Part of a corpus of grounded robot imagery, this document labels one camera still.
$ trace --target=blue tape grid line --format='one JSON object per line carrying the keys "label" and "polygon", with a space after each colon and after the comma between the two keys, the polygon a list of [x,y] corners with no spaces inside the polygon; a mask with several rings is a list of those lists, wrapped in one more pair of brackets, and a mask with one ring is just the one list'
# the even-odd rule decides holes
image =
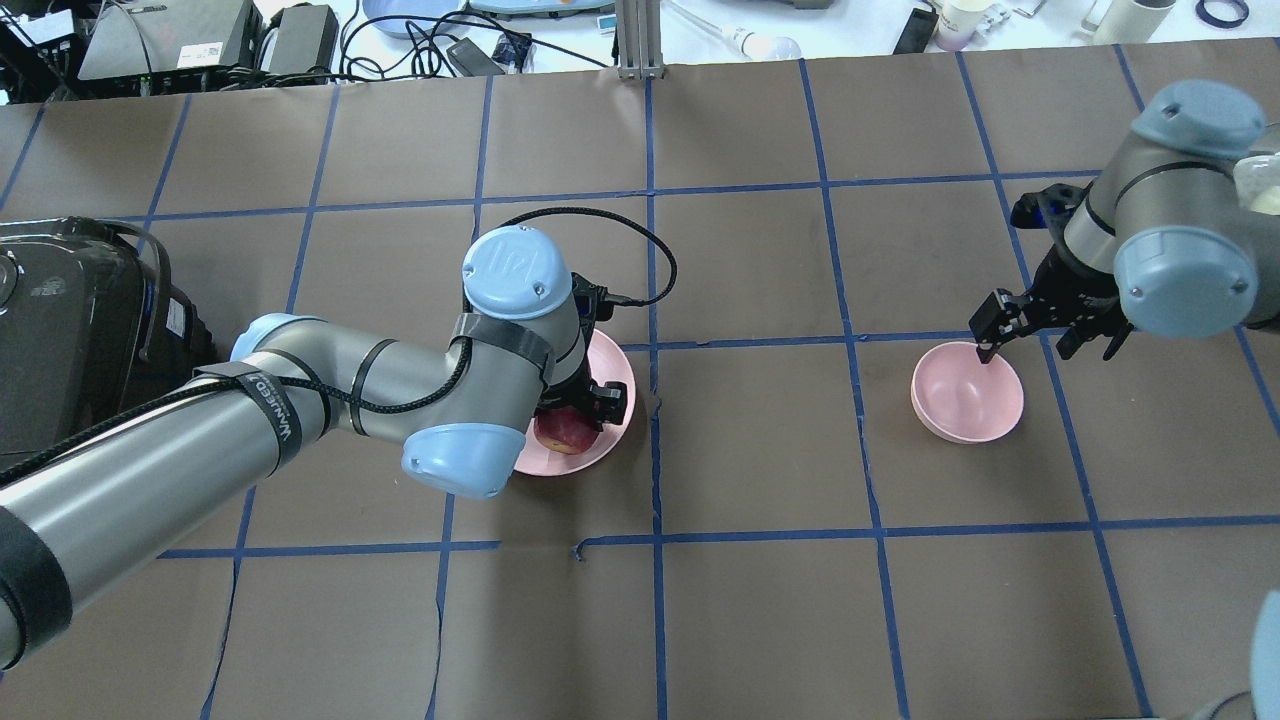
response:
{"label": "blue tape grid line", "polygon": [[315,178],[311,181],[311,199],[305,209],[302,220],[302,240],[298,241],[298,259],[293,264],[293,281],[289,283],[289,299],[284,305],[285,313],[293,313],[293,304],[298,299],[298,286],[302,284],[302,265],[307,259],[307,245],[311,241],[311,225],[316,217],[316,205],[320,199],[320,183],[324,182],[324,164],[329,158],[329,141],[333,138],[333,123],[338,117],[338,96],[340,86],[333,86],[329,97],[329,118],[325,120],[324,140],[320,142],[320,159],[316,160]]}
{"label": "blue tape grid line", "polygon": [[1249,345],[1249,338],[1244,337],[1244,328],[1235,327],[1235,340],[1240,342],[1240,350],[1244,352],[1244,361],[1249,365],[1249,372],[1253,373],[1253,382],[1258,386],[1258,392],[1262,393],[1262,405],[1267,409],[1267,416],[1271,418],[1271,427],[1275,428],[1276,434],[1280,436],[1280,413],[1276,411],[1275,398],[1271,397],[1271,389],[1267,388],[1267,380],[1262,377],[1262,370],[1258,368],[1258,359],[1253,355],[1253,346]]}
{"label": "blue tape grid line", "polygon": [[169,179],[169,170],[173,169],[173,158],[178,154],[178,142],[182,140],[182,131],[187,127],[187,115],[191,113],[191,95],[182,99],[182,111],[178,113],[178,123],[173,129],[173,140],[169,142],[169,151],[165,152],[164,165],[160,168],[160,179],[156,181],[156,191],[151,195],[151,205],[147,206],[147,215],[142,222],[145,229],[151,229],[156,210],[160,208],[160,196],[164,195],[164,183]]}
{"label": "blue tape grid line", "polygon": [[[484,172],[489,155],[489,117],[493,108],[493,76],[485,78],[484,105],[480,110],[480,150],[476,154],[476,190],[471,199],[472,224],[470,242],[480,237],[480,214],[484,210]],[[457,498],[449,495],[444,500],[444,521],[440,529],[440,565],[435,578],[435,618],[436,618],[436,643],[435,643],[435,676],[431,679],[431,696],[426,705],[426,720],[435,720],[438,691],[440,687],[440,669],[444,665],[444,614],[445,598],[449,588],[449,556],[454,550],[453,543],[453,511]]]}
{"label": "blue tape grid line", "polygon": [[31,152],[31,143],[36,140],[36,131],[40,129],[40,123],[45,119],[45,109],[47,105],[41,105],[36,110],[36,119],[31,122],[31,129],[27,131],[27,138],[22,142],[22,150],[18,152],[18,159],[13,163],[13,169],[9,170],[9,179],[4,183],[4,191],[0,192],[0,210],[4,209],[5,202],[9,202],[9,193],[13,192],[13,186],[18,182],[18,172],[22,170],[23,163],[27,161],[27,154]]}
{"label": "blue tape grid line", "polygon": [[[987,164],[991,169],[992,182],[996,186],[996,196],[1000,200],[1000,210],[1004,217],[1007,218],[1009,199],[1005,196],[1005,187],[1000,176],[1000,168],[996,164],[995,150],[992,149],[991,138],[987,135],[987,128],[983,123],[982,109],[978,106],[978,96],[974,91],[973,79],[969,77],[969,68],[965,64],[964,56],[960,53],[956,53],[955,58],[956,65],[960,68],[960,78],[964,82],[965,94],[969,96],[969,106],[973,110],[974,122],[978,126],[978,136],[982,140],[982,149],[987,155]],[[1018,241],[1018,233],[1012,225],[1007,223],[1006,228],[1009,229],[1009,241],[1012,247],[1014,256],[1018,260],[1018,269],[1023,275],[1023,282],[1029,287],[1032,277],[1028,270],[1027,258],[1023,255],[1021,243]],[[1075,425],[1071,421],[1071,410],[1066,404],[1066,393],[1062,389],[1062,380],[1057,373],[1057,364],[1053,359],[1053,351],[1050,347],[1048,337],[1039,336],[1039,342],[1041,351],[1044,354],[1044,363],[1048,366],[1050,383],[1053,386],[1053,396],[1057,400],[1059,413],[1062,416],[1062,429],[1066,433],[1068,446],[1071,451],[1071,461],[1075,464],[1075,475],[1080,484],[1080,496],[1084,500],[1084,509],[1089,518],[1093,542],[1098,552],[1098,564],[1102,568],[1102,578],[1106,582],[1107,594],[1111,598],[1111,610],[1115,614],[1116,632],[1120,635],[1120,646],[1124,650],[1125,664],[1129,666],[1129,676],[1133,682],[1134,696],[1142,714],[1144,716],[1151,716],[1151,701],[1147,697],[1147,688],[1142,679],[1142,669],[1138,665],[1138,653],[1134,650],[1133,637],[1129,633],[1129,623],[1125,619],[1124,603],[1120,598],[1120,587],[1116,583],[1115,570],[1111,566],[1111,553],[1107,551],[1106,536],[1102,532],[1098,510],[1093,502],[1093,492],[1089,488],[1088,473],[1084,469],[1084,457],[1080,454],[1080,445],[1075,437]]]}
{"label": "blue tape grid line", "polygon": [[[645,227],[658,232],[657,202],[654,184],[657,182],[657,163],[654,160],[653,123],[653,78],[644,81],[644,127],[645,127]],[[649,297],[658,295],[658,251],[649,243]],[[649,306],[649,391],[658,393],[658,305]],[[654,644],[654,693],[658,720],[667,720],[667,589],[663,571],[662,532],[662,420],[658,409],[649,416],[649,464],[653,486],[650,502],[653,505],[653,644]]]}
{"label": "blue tape grid line", "polygon": [[[1134,518],[1124,520],[1100,520],[1098,525],[1107,532],[1126,530],[1176,530],[1196,528],[1251,528],[1280,525],[1280,515],[1220,515],[1187,518]],[[932,538],[957,536],[1019,536],[1038,533],[1091,533],[1093,525],[1088,520],[1066,523],[996,523],[987,525],[905,525],[884,527],[884,537],[890,538]],[[768,542],[768,541],[810,541],[810,539],[874,539],[874,528],[812,528],[791,530],[736,530],[708,533],[673,533],[662,537],[663,544],[696,544],[719,542]],[[589,547],[614,547],[632,544],[653,544],[652,534],[640,536],[600,536],[581,541],[577,548],[586,556]],[[328,557],[334,555],[398,555],[439,552],[443,542],[398,542],[370,544],[314,544],[314,546],[273,546],[236,548],[201,547],[177,548],[159,556],[160,560],[204,560],[230,559],[237,553],[243,557]],[[500,541],[451,541],[451,552],[492,551],[502,547]]]}
{"label": "blue tape grid line", "polygon": [[827,242],[831,251],[831,265],[836,278],[836,299],[840,302],[840,320],[845,329],[845,352],[849,356],[849,380],[854,395],[854,413],[858,420],[858,446],[863,456],[863,477],[867,483],[867,505],[870,511],[872,532],[876,538],[876,562],[879,568],[881,600],[884,606],[884,630],[888,637],[890,662],[893,670],[893,688],[897,693],[897,711],[902,720],[910,720],[911,711],[906,697],[906,676],[902,671],[902,652],[897,635],[897,612],[893,606],[893,584],[890,578],[888,552],[884,547],[884,527],[881,523],[879,501],[876,498],[876,486],[872,480],[870,457],[867,454],[867,411],[863,405],[861,379],[858,370],[858,346],[854,336],[849,302],[845,296],[845,275],[841,268],[840,243],[836,233],[835,211],[831,205],[831,182],[827,177],[827,158],[822,147],[822,129],[818,124],[818,110],[813,101],[813,87],[809,83],[809,67],[801,59],[799,63],[800,82],[804,86],[805,105],[809,110],[809,124],[813,132],[814,154],[818,160],[818,178],[822,183],[822,206],[827,220]]}
{"label": "blue tape grid line", "polygon": [[1146,102],[1142,101],[1142,92],[1138,91],[1138,82],[1133,78],[1133,70],[1129,69],[1129,59],[1124,56],[1124,49],[1119,45],[1111,46],[1116,51],[1116,60],[1120,63],[1120,72],[1124,73],[1124,81],[1129,85],[1129,95],[1133,95],[1133,102],[1138,106],[1138,110],[1146,108]]}
{"label": "blue tape grid line", "polygon": [[[1097,174],[1101,170],[1046,170],[1034,173],[1011,173],[1002,176],[1005,179],[1052,179]],[[17,169],[10,177],[10,182],[17,177]],[[828,187],[865,187],[884,184],[928,184],[948,182],[983,182],[992,179],[988,174],[969,176],[916,176],[901,178],[863,178],[829,181]],[[645,190],[622,190],[602,192],[559,192],[547,195],[504,195],[484,197],[483,205],[509,205],[515,202],[568,202],[581,200],[618,200],[626,197],[667,197],[677,195],[727,195],[735,192],[774,192],[788,190],[817,190],[818,182],[791,182],[791,183],[763,183],[763,184],[732,184],[732,186],[705,186],[705,187],[650,187]],[[262,215],[302,215],[321,213],[353,213],[360,210],[398,210],[413,208],[448,208],[458,205],[475,205],[475,197],[451,197],[444,200],[398,200],[393,202],[342,202],[333,205],[292,205],[284,208],[257,208],[247,210],[207,210],[192,213],[155,213],[151,215],[120,215],[115,219],[125,222],[155,220],[209,220],[221,218],[255,218]]]}
{"label": "blue tape grid line", "polygon": [[[315,215],[314,210],[316,200],[320,197],[320,183],[324,179],[325,159],[329,155],[329,140],[333,137],[333,122],[338,114],[338,95],[339,95],[338,90],[339,87],[335,85],[333,87],[333,94],[330,95],[329,117],[325,120],[324,140],[320,143],[320,156],[316,159],[316,172],[311,182],[311,201],[308,205],[311,210],[307,211],[306,222],[302,225],[302,237],[298,241],[298,259],[293,269],[293,283],[289,287],[289,300],[287,306],[289,313],[293,311],[293,301],[298,292],[298,281],[302,278],[302,263],[306,259],[307,254],[307,238],[311,233],[311,220]],[[172,150],[177,149],[177,142],[178,141],[175,138]],[[154,202],[159,204],[159,196],[160,196],[160,190],[157,188]],[[230,634],[232,616],[236,612],[236,591],[239,587],[239,570],[241,570],[241,564],[244,560],[244,542],[248,537],[248,524],[251,518],[253,516],[253,498],[256,496],[257,496],[257,487],[251,487],[244,493],[244,507],[241,511],[239,529],[236,533],[236,553],[232,556],[232,591],[230,591],[230,600],[227,603],[227,621],[223,625],[221,643],[218,650],[218,665],[214,670],[214,678],[209,684],[209,694],[205,697],[205,705],[200,711],[201,720],[209,720],[209,715],[210,712],[212,712],[214,694],[218,692],[218,679],[221,676],[223,661],[227,657],[227,639],[228,635]]]}

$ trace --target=cup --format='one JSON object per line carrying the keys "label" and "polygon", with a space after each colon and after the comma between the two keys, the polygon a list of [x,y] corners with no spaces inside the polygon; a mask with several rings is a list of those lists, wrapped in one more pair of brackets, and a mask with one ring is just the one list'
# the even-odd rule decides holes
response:
{"label": "cup", "polygon": [[1172,6],[1174,0],[1114,0],[1093,33],[1093,44],[1147,42]]}
{"label": "cup", "polygon": [[969,45],[989,6],[991,0],[947,0],[938,14],[938,33],[933,41],[948,53]]}

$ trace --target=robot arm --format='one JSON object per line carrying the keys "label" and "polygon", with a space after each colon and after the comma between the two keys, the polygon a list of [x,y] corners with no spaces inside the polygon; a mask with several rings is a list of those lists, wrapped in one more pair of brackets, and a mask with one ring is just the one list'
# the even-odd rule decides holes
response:
{"label": "robot arm", "polygon": [[[462,275],[466,311],[448,352],[268,315],[233,363],[0,489],[0,666],[332,428],[402,443],[402,468],[420,482],[492,497],[536,407],[621,421],[626,388],[595,386],[586,346],[614,301],[643,301],[572,275],[526,227],[480,238]],[[237,389],[196,395],[215,383]]]}
{"label": "robot arm", "polygon": [[1263,135],[1243,92],[1210,81],[1160,91],[1085,190],[1024,196],[1010,222],[1053,249],[1023,295],[997,290],[969,322],[983,363],[1000,346],[1066,328],[1064,359],[1106,336],[1111,359],[1138,327],[1207,337],[1236,323],[1280,332],[1280,218],[1240,208],[1235,163]]}

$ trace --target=velcro strap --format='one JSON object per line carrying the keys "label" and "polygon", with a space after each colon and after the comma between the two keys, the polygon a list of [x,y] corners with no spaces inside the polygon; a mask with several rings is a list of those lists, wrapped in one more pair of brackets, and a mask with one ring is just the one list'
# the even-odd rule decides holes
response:
{"label": "velcro strap", "polygon": [[45,541],[26,523],[0,507],[0,602],[18,624],[18,653],[8,670],[29,651],[72,624],[72,591],[63,566]]}
{"label": "velcro strap", "polygon": [[538,368],[543,384],[550,382],[552,370],[556,369],[552,345],[524,325],[479,313],[463,313],[453,328],[453,340],[460,337],[470,337],[518,355]]}
{"label": "velcro strap", "polygon": [[275,375],[248,363],[204,365],[196,368],[196,375],[216,375],[238,382],[244,395],[250,396],[257,404],[259,410],[271,421],[271,428],[275,430],[275,445],[280,451],[275,460],[275,468],[271,470],[273,474],[282,465],[293,460],[302,450],[302,419],[298,418],[298,411],[293,407],[289,396],[284,393],[284,386]]}

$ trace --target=phone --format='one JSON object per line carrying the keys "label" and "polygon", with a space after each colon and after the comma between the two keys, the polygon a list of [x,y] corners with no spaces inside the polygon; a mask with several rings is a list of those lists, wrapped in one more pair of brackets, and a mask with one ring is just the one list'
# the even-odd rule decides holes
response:
{"label": "phone", "polygon": [[938,14],[933,10],[920,8],[911,10],[911,17],[906,19],[906,27],[902,28],[902,36],[897,38],[893,54],[924,53],[929,38],[933,37],[933,28],[937,26]]}
{"label": "phone", "polygon": [[494,63],[484,54],[484,50],[477,47],[475,42],[471,42],[471,38],[463,37],[449,45],[444,53],[449,56],[453,67],[466,77],[507,74],[498,63]]}
{"label": "phone", "polygon": [[489,58],[498,67],[503,68],[507,74],[522,73],[525,68],[530,65],[530,59],[534,54],[534,36],[525,32],[513,32],[511,35],[503,35],[498,38],[498,45],[493,49],[493,54]]}

